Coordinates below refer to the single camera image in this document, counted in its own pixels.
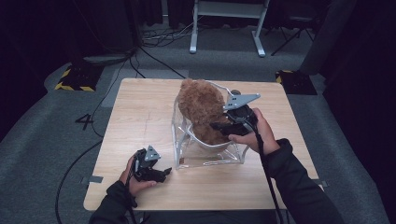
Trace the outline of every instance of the hand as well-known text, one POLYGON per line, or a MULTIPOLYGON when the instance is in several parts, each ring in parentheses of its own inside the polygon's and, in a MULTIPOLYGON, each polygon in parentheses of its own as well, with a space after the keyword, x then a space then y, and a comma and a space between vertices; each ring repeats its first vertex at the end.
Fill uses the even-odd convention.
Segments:
MULTIPOLYGON (((121 176, 120 176, 120 181, 122 181, 122 183, 125 185, 126 183, 126 179, 128 178, 128 174, 129 171, 131 169, 131 165, 134 161, 134 156, 132 156, 129 160, 128 160, 128 164, 126 165, 125 170, 122 172, 121 176)), ((131 180, 129 181, 129 191, 131 192, 131 194, 136 197, 136 194, 142 190, 142 189, 148 189, 150 187, 153 187, 157 185, 157 182, 155 181, 142 181, 139 182, 137 181, 133 176, 131 177, 131 180)))
MULTIPOLYGON (((274 134, 272 132, 272 129, 271 129, 270 125, 268 124, 267 120, 262 115, 262 112, 260 111, 260 109, 253 108, 252 110, 257 117, 257 120, 258 120, 257 128, 259 130, 259 134, 262 136, 262 141, 264 142, 264 145, 263 145, 264 155, 268 155, 269 153, 271 153, 275 150, 278 150, 279 144, 276 142, 276 140, 274 138, 274 134)), ((230 134, 228 136, 228 138, 231 141, 234 141, 235 143, 246 144, 251 149, 255 150, 256 152, 259 152, 259 145, 257 143, 256 134, 254 132, 248 133, 244 136, 230 134)))

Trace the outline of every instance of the person's left hand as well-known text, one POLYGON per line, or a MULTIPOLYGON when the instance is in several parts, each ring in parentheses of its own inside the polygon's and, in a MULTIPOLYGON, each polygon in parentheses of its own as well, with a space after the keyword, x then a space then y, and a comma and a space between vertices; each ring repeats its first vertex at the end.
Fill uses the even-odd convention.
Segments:
MULTIPOLYGON (((131 169, 131 165, 134 161, 134 156, 132 156, 129 160, 128 160, 128 164, 126 165, 125 170, 122 172, 121 176, 120 176, 120 181, 122 181, 122 183, 125 185, 126 183, 126 179, 128 178, 128 174, 129 174, 129 170, 131 169)), ((131 194, 136 197, 136 194, 142 190, 142 189, 148 189, 151 188, 153 186, 157 185, 156 181, 142 181, 139 182, 137 181, 133 176, 131 177, 131 180, 129 181, 129 192, 131 192, 131 194)))

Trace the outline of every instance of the white metal stand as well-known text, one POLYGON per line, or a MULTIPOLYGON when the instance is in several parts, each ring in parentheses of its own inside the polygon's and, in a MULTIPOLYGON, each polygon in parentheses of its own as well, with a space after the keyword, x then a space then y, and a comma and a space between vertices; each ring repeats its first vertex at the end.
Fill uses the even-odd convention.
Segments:
POLYGON ((195 0, 190 53, 196 53, 197 51, 198 16, 203 15, 259 19, 256 31, 252 31, 251 33, 259 56, 264 57, 265 51, 260 41, 260 32, 262 30, 262 23, 267 12, 267 7, 268 1, 265 1, 264 4, 242 4, 195 0))

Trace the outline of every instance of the brown fur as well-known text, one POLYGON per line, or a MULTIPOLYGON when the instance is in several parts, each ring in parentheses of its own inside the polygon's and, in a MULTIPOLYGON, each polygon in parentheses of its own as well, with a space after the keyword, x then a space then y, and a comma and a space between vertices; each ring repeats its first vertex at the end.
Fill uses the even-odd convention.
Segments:
POLYGON ((221 132, 210 127, 211 122, 228 122, 222 116, 224 99, 221 92, 203 79, 184 79, 178 93, 178 108, 193 124, 192 130, 199 140, 209 145, 228 142, 221 132))

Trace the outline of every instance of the person's right hand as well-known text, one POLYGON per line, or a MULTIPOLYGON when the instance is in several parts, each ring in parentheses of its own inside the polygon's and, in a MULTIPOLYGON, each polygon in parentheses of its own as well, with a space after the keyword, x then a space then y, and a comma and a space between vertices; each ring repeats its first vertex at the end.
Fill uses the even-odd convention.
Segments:
MULTIPOLYGON (((260 111, 259 108, 253 108, 252 110, 257 117, 258 120, 257 128, 259 130, 259 134, 262 136, 262 141, 264 142, 263 145, 264 155, 267 155, 275 150, 278 150, 279 144, 276 142, 272 129, 268 124, 267 120, 262 115, 262 112, 260 111)), ((255 150, 256 152, 259 152, 259 145, 257 143, 256 134, 254 132, 248 133, 244 136, 230 134, 228 138, 237 144, 246 144, 251 149, 255 150)))

